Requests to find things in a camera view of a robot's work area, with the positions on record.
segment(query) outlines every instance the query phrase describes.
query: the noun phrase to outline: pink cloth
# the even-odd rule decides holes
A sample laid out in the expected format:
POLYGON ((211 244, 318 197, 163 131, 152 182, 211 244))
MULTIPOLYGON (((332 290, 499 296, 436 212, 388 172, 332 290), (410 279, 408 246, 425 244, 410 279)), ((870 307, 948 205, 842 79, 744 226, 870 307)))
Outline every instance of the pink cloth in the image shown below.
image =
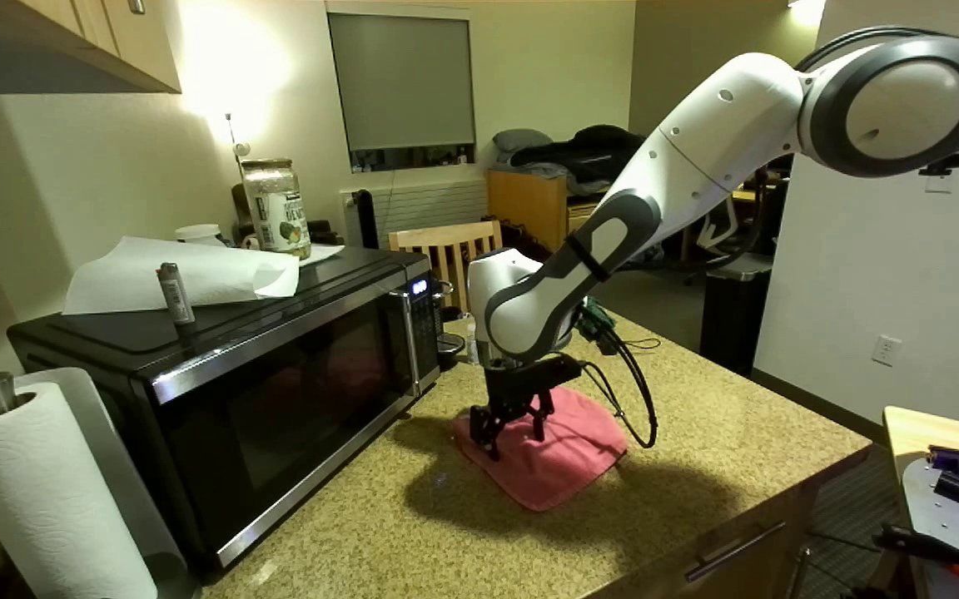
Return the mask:
POLYGON ((470 438, 470 410, 452 420, 461 452, 533 511, 557 508, 625 452, 625 438, 603 407, 565 387, 548 397, 546 438, 533 438, 533 415, 521 415, 496 438, 499 460, 470 438))

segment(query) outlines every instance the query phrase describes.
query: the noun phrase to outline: microwave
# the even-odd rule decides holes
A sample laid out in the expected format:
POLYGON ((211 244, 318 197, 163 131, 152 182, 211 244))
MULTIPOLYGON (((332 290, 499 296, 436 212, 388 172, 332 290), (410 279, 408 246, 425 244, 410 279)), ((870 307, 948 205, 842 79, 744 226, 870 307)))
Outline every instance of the microwave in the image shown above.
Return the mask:
POLYGON ((93 375, 131 460, 201 578, 223 576, 440 371, 433 269, 344 249, 291 299, 9 325, 22 368, 93 375))

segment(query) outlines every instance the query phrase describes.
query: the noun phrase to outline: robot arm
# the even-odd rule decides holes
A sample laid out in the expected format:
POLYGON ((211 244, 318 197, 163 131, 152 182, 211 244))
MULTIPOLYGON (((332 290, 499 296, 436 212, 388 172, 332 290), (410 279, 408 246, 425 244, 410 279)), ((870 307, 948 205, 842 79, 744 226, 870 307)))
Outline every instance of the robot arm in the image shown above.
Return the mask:
POLYGON ((470 309, 486 363, 544 359, 600 279, 704 221, 784 153, 850 177, 907 172, 959 153, 959 40, 874 40, 805 73, 766 52, 721 66, 645 137, 546 262, 513 249, 472 262, 470 309))

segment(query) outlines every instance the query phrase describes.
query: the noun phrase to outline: kitchen counter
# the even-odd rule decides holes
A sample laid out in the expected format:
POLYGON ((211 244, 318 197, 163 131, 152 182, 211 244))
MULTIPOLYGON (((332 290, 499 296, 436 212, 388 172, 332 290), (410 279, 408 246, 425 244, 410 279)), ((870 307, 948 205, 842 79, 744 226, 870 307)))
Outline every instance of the kitchen counter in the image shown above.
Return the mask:
MULTIPOLYGON (((631 446, 600 483, 533 515, 472 468, 451 437, 451 420, 486 399, 483 368, 461 363, 207 587, 207 599, 653 593, 698 554, 698 542, 723 542, 780 501, 809 506, 829 476, 870 449, 870 438, 644 325, 615 318, 615 328, 655 397, 653 449, 631 446)), ((621 359, 580 335, 570 351, 600 363, 632 424, 645 427, 621 359)), ((586 375, 570 387, 600 399, 586 375)))

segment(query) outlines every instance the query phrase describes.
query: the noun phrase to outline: electrical outlet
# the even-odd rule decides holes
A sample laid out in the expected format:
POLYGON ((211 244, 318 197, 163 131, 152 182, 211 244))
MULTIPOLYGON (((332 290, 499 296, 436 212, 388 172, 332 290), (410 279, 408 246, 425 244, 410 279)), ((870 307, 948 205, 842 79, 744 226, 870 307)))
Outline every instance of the electrical outlet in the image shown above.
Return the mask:
POLYGON ((901 348, 901 340, 900 340, 900 335, 888 335, 888 333, 881 333, 881 335, 877 340, 877 347, 874 347, 874 363, 881 363, 881 366, 888 366, 888 368, 891 368, 891 363, 895 363, 900 348, 901 348))

